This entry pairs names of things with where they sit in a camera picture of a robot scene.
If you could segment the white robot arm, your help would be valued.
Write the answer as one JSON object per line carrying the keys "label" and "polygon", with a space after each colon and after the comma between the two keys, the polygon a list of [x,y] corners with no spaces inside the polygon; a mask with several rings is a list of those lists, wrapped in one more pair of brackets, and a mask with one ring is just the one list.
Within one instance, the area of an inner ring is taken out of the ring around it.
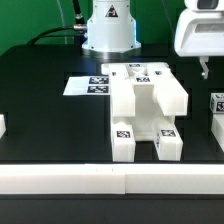
{"label": "white robot arm", "polygon": [[[86,54],[103,58],[130,53],[141,48],[136,39],[136,20],[131,16],[130,0],[93,0],[93,13],[87,21]],[[211,56],[224,56],[224,0],[184,0],[174,38],[180,57],[198,57],[204,78]]]}

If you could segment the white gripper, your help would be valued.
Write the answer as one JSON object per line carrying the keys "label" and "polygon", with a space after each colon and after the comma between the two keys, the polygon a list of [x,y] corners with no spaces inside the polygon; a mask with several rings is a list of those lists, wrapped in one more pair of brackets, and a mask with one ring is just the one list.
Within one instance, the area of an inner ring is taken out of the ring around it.
{"label": "white gripper", "polygon": [[185,9],[178,20],[174,49],[181,57],[200,57],[202,77],[208,78],[208,56],[224,56],[224,13]]}

